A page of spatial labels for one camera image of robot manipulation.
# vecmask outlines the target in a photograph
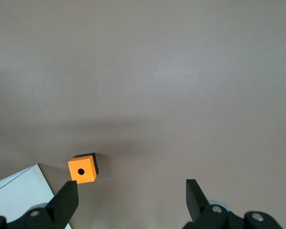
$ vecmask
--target silver screw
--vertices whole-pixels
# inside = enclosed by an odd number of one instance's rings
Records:
[[[261,216],[261,214],[258,214],[258,213],[253,213],[252,218],[260,222],[264,221],[264,218]]]
[[[34,217],[34,216],[37,216],[37,215],[39,215],[39,211],[32,211],[32,212],[30,213],[30,216],[31,216],[31,217]]]
[[[216,213],[222,213],[223,212],[219,206],[213,206],[212,210],[213,210],[213,212],[216,212]]]

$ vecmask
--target gray surface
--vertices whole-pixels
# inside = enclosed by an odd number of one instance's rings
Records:
[[[178,229],[185,179],[286,229],[286,1],[0,0],[0,179],[101,155],[74,229]]]

